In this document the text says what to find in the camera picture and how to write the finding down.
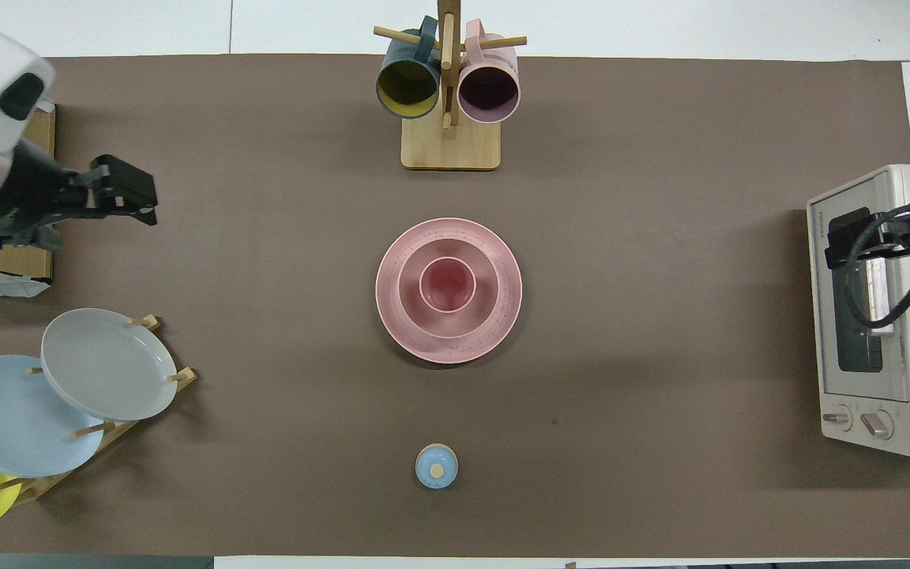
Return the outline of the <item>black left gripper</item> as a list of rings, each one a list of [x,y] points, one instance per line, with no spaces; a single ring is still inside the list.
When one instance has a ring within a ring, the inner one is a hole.
[[[89,206],[89,191],[93,204],[103,206]],[[155,205],[154,177],[115,155],[98,156],[80,174],[61,167],[28,140],[19,141],[9,159],[0,157],[0,250],[61,252],[62,237],[54,224],[66,220],[131,217],[155,227]]]

